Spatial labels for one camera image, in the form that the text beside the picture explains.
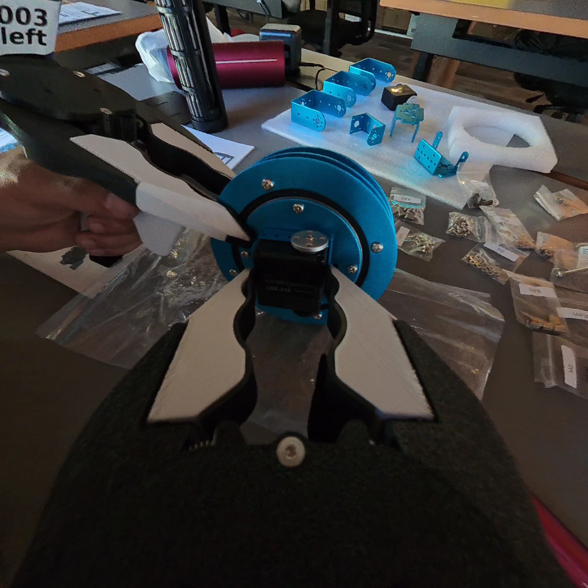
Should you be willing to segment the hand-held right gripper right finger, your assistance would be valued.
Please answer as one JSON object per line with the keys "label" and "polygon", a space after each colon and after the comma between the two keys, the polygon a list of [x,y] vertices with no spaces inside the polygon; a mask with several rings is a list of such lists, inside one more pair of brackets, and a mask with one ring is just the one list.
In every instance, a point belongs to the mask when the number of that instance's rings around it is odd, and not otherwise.
{"label": "hand-held right gripper right finger", "polygon": [[336,268],[327,276],[327,299],[336,382],[385,420],[433,420],[393,316]]}

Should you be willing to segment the black servo with silver horn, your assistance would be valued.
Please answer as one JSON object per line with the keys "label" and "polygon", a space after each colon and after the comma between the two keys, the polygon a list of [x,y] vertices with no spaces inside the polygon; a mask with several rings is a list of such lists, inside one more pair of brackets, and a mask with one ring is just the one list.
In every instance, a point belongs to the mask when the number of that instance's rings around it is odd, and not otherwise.
{"label": "black servo with silver horn", "polygon": [[314,229],[266,228],[253,252],[258,306],[318,318],[325,303],[330,238]]}

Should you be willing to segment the blue robot arm turntable base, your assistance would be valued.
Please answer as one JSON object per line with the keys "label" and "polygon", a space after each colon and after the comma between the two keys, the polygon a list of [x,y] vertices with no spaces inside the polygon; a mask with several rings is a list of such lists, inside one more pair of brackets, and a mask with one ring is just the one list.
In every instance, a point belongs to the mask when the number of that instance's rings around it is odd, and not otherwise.
{"label": "blue robot arm turntable base", "polygon": [[[398,260],[393,214],[384,190],[362,166],[323,148],[287,148],[261,158],[224,188],[218,201],[236,213],[252,237],[210,239],[224,277],[253,270],[253,252],[266,228],[314,229],[330,238],[328,266],[340,270],[374,300],[389,285]],[[264,310],[289,322],[324,325],[326,290],[318,318]]]}

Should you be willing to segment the dark grey desk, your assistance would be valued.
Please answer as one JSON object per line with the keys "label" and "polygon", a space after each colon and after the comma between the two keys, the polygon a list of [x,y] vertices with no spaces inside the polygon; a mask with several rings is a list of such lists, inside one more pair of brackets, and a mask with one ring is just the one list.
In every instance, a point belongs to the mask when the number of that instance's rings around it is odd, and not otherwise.
{"label": "dark grey desk", "polygon": [[[232,127],[224,138],[250,143],[253,154],[239,170],[293,143],[261,124],[286,109],[293,88],[231,90],[225,94]],[[584,127],[547,120],[557,149],[570,148],[562,170],[583,179],[576,147],[587,146]],[[498,167],[490,173],[501,204],[530,231],[587,239],[586,217],[554,224],[531,202],[545,184],[563,184],[533,172]],[[587,545],[587,401],[533,381],[530,331],[518,324],[508,285],[468,268],[463,240],[441,246],[430,262],[400,254],[402,270],[428,281],[489,293],[505,327],[484,389],[483,406],[496,424],[520,472],[538,496]],[[106,395],[126,374],[120,367],[40,338],[37,328],[77,292],[1,254],[1,587],[8,587],[38,524],[57,471],[78,434]]]}

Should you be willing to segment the person's left hand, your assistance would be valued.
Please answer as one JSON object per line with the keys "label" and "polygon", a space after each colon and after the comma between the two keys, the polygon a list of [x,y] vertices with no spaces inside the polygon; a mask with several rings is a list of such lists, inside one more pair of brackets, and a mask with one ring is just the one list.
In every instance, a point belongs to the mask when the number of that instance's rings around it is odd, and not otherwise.
{"label": "person's left hand", "polygon": [[1,252],[54,252],[79,246],[119,256],[142,244],[139,210],[88,180],[48,171],[17,151],[1,172]]}

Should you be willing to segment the white instruction sheet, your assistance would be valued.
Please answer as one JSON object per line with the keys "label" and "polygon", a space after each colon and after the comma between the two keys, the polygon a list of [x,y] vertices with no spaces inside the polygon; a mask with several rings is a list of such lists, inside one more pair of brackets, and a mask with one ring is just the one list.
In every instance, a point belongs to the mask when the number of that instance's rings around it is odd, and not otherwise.
{"label": "white instruction sheet", "polygon": [[254,150],[254,146],[252,145],[206,134],[188,125],[184,125],[183,127],[206,145],[230,170],[234,170]]}
{"label": "white instruction sheet", "polygon": [[110,268],[91,261],[85,251],[77,246],[48,253],[11,251],[8,254],[85,297],[94,298],[131,262],[147,251],[142,245]]}

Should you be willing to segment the large clear plastic bag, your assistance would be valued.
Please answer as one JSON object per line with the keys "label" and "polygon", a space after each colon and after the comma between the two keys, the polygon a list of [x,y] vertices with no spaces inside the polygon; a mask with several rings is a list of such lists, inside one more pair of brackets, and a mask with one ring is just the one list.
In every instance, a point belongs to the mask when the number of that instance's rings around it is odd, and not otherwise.
{"label": "large clear plastic bag", "polygon": [[[161,257],[141,246],[48,318],[36,333],[130,369],[169,328],[227,284],[209,239],[186,231]],[[405,321],[481,399],[504,318],[487,293],[396,270],[379,304]]]}

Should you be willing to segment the orange-edged grey table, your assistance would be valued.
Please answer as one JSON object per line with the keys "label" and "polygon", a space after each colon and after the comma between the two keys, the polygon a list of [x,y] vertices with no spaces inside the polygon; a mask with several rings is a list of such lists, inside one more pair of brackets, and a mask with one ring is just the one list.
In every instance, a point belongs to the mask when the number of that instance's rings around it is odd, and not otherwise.
{"label": "orange-edged grey table", "polygon": [[419,13],[411,44],[419,52],[412,77],[450,88],[460,62],[587,87],[587,63],[474,38],[472,24],[506,26],[587,39],[587,1],[380,1]]}
{"label": "orange-edged grey table", "polygon": [[56,52],[87,47],[96,43],[137,36],[161,28],[155,5],[139,1],[88,1],[104,6],[117,14],[60,25],[55,44]]}

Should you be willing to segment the black patterned bottle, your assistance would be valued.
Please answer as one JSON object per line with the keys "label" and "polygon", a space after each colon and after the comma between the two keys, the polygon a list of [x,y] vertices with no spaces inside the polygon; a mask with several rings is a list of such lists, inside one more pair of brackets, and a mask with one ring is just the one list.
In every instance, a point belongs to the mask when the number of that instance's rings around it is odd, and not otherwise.
{"label": "black patterned bottle", "polygon": [[185,93],[192,126],[207,134],[228,127],[202,1],[154,1]]}

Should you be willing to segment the magenta metal cylinder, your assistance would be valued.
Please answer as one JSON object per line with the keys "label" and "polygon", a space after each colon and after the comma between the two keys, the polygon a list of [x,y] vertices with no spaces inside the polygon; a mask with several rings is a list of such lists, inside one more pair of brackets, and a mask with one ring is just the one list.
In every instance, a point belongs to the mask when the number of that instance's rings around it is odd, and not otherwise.
{"label": "magenta metal cylinder", "polygon": [[[231,41],[213,43],[212,52],[222,89],[282,86],[285,83],[285,58],[280,41]],[[196,89],[210,84],[206,73],[193,74],[189,64],[168,48],[168,63],[177,87]]]}

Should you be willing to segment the grey electronic device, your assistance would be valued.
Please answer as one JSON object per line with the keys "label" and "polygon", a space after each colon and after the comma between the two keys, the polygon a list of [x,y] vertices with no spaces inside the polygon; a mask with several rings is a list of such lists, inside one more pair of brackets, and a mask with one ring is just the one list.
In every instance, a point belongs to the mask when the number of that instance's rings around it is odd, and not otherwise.
{"label": "grey electronic device", "polygon": [[302,62],[302,28],[296,24],[268,23],[261,27],[259,39],[283,44],[285,71],[295,73]]}

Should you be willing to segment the small black box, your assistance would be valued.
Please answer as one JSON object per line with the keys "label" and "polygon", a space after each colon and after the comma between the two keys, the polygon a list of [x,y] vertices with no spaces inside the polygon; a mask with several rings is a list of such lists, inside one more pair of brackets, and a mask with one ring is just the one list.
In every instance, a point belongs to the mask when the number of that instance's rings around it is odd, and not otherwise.
{"label": "small black box", "polygon": [[391,112],[408,100],[415,98],[417,92],[407,84],[394,84],[384,87],[381,95],[381,103]]}

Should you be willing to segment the pink screwdriver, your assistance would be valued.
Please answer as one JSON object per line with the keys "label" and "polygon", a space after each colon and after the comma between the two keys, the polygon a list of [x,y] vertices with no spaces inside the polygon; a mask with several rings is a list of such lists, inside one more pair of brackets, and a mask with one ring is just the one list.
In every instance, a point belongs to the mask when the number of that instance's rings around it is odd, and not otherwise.
{"label": "pink screwdriver", "polygon": [[530,496],[556,560],[575,587],[587,587],[587,548],[536,496]]}

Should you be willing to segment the small blue metal bracket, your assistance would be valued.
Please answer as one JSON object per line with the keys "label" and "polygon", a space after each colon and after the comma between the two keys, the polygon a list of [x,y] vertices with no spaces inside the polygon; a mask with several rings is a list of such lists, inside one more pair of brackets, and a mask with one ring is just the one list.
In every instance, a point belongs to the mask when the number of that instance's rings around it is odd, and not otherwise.
{"label": "small blue metal bracket", "polygon": [[414,128],[411,142],[415,141],[416,135],[420,128],[420,123],[424,121],[424,109],[418,103],[407,102],[397,106],[394,111],[394,117],[390,128],[390,135],[393,136],[397,123],[403,123]]}
{"label": "small blue metal bracket", "polygon": [[467,161],[469,153],[467,151],[462,152],[460,158],[453,164],[437,149],[442,138],[443,132],[439,131],[436,133],[432,143],[421,139],[416,147],[414,158],[432,176],[446,179],[457,175],[460,165]]}
{"label": "small blue metal bracket", "polygon": [[364,133],[368,146],[376,146],[382,143],[386,125],[368,113],[352,116],[349,134]]}

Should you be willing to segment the white foam cutout frame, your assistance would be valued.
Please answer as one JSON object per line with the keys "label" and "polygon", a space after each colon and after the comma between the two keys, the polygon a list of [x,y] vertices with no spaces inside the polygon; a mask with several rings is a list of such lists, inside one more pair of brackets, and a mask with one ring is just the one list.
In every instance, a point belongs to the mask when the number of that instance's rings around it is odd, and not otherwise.
{"label": "white foam cutout frame", "polygon": [[541,173],[551,172],[557,163],[541,118],[510,109],[453,107],[445,138],[450,157],[467,152],[467,163]]}

